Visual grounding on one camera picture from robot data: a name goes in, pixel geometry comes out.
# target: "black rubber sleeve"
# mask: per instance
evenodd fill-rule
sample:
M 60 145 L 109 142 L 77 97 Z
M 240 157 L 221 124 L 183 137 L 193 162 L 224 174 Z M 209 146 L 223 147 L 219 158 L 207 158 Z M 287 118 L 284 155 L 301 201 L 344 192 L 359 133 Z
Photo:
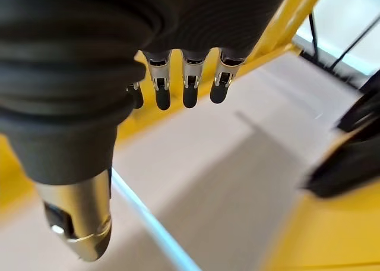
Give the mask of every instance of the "black rubber sleeve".
M 134 106 L 126 88 L 145 76 L 134 55 L 175 20 L 151 8 L 0 0 L 0 133 L 33 181 L 72 184 L 111 167 L 116 127 Z

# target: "robotic hand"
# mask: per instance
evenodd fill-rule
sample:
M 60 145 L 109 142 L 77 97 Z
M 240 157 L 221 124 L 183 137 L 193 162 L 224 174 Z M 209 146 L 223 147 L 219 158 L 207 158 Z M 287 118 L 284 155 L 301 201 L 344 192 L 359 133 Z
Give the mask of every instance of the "robotic hand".
M 51 230 L 83 260 L 97 260 L 110 240 L 116 129 L 143 105 L 137 50 L 167 109 L 170 51 L 183 52 L 191 108 L 208 51 L 220 48 L 210 94 L 220 103 L 281 1 L 0 0 L 0 133 Z

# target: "black object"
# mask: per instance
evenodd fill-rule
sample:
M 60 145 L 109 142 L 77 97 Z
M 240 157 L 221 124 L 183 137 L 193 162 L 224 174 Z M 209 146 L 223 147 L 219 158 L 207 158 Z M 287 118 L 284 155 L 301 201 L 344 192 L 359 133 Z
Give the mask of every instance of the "black object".
M 159 87 L 156 91 L 156 103 L 159 109 L 166 111 L 170 108 L 170 91 L 165 90 L 164 87 Z
M 380 15 L 378 15 L 374 20 L 373 22 L 371 22 L 371 24 L 369 26 L 367 26 L 367 28 L 353 41 L 353 43 L 351 43 L 351 45 L 339 56 L 338 59 L 335 60 L 334 63 L 331 64 L 331 66 L 329 67 L 330 70 L 334 69 L 335 66 L 345 57 L 345 55 L 347 53 L 350 52 L 351 49 L 353 49 L 355 47 L 355 45 L 358 44 L 359 41 L 361 41 L 363 39 L 363 37 L 365 37 L 367 35 L 367 33 L 369 33 L 374 27 L 375 25 L 377 25 L 377 23 L 380 21 Z
M 193 84 L 190 84 L 188 88 L 183 87 L 183 104 L 191 109 L 197 104 L 198 100 L 198 88 L 194 88 Z
M 310 176 L 306 188 L 318 197 L 338 196 L 378 179 L 380 175 L 380 119 L 342 144 Z
M 144 78 L 137 50 L 246 56 L 281 1 L 0 0 L 0 132 L 33 181 L 94 177 L 134 107 L 126 88 Z
M 133 96 L 133 100 L 135 102 L 134 108 L 135 109 L 141 108 L 144 104 L 144 97 L 143 97 L 143 93 L 141 91 L 141 87 L 138 86 L 137 88 L 135 88 L 134 85 L 129 85 L 128 86 L 128 93 L 130 93 Z
M 359 130 L 310 176 L 306 188 L 328 198 L 348 192 L 380 175 L 380 92 L 362 96 L 342 117 L 338 128 Z
M 227 96 L 228 87 L 225 86 L 224 83 L 220 83 L 219 86 L 216 86 L 213 83 L 210 91 L 210 99 L 213 103 L 221 103 L 225 100 Z
M 313 59 L 315 62 L 319 61 L 319 53 L 318 53 L 318 39 L 316 36 L 316 30 L 315 30 L 315 21 L 314 21 L 314 13 L 311 12 L 309 14 L 309 23 L 310 23 L 310 29 L 311 29 L 311 35 L 313 36 L 313 48 L 314 48 L 314 55 Z

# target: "black fingertip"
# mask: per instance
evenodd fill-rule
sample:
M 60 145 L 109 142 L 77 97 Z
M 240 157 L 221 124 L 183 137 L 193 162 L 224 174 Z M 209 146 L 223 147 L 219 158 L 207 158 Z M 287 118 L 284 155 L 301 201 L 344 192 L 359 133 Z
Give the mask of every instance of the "black fingertip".
M 170 91 L 165 90 L 163 87 L 159 87 L 156 91 L 156 103 L 159 109 L 165 111 L 170 107 Z
M 228 87 L 226 87 L 224 84 L 220 84 L 219 86 L 216 86 L 215 83 L 213 83 L 213 86 L 210 91 L 210 99 L 213 103 L 221 103 L 225 100 L 227 96 Z
M 133 86 L 128 88 L 129 93 L 133 96 L 133 100 L 135 102 L 135 109 L 139 109 L 144 104 L 144 97 L 141 91 L 141 87 L 139 86 L 137 89 L 134 89 Z
M 194 86 L 189 86 L 188 88 L 183 87 L 183 104 L 191 109 L 197 104 L 198 100 L 198 88 Z

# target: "black metal rod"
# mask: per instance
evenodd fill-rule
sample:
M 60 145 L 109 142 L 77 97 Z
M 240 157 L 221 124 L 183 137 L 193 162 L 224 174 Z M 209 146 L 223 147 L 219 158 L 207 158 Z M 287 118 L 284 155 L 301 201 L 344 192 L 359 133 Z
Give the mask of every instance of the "black metal rod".
M 309 14 L 309 23 L 310 23 L 311 35 L 313 36 L 313 47 L 314 47 L 313 59 L 316 62 L 318 62 L 318 60 L 319 60 L 318 39 L 316 37 L 315 21 L 314 21 L 314 14 L 313 14 L 313 12 L 311 12 Z
M 362 32 L 361 35 L 359 35 L 359 37 L 357 39 L 355 39 L 355 41 L 342 53 L 342 55 L 339 56 L 338 59 L 335 60 L 334 63 L 332 63 L 332 65 L 329 67 L 330 70 L 334 69 L 335 66 L 345 57 L 345 55 L 351 50 L 354 48 L 355 45 L 357 45 L 357 43 L 367 34 L 370 32 L 371 29 L 373 29 L 375 27 L 375 25 L 379 22 L 380 20 L 380 15 L 378 15 L 374 20 L 373 22 L 371 22 L 371 24 Z

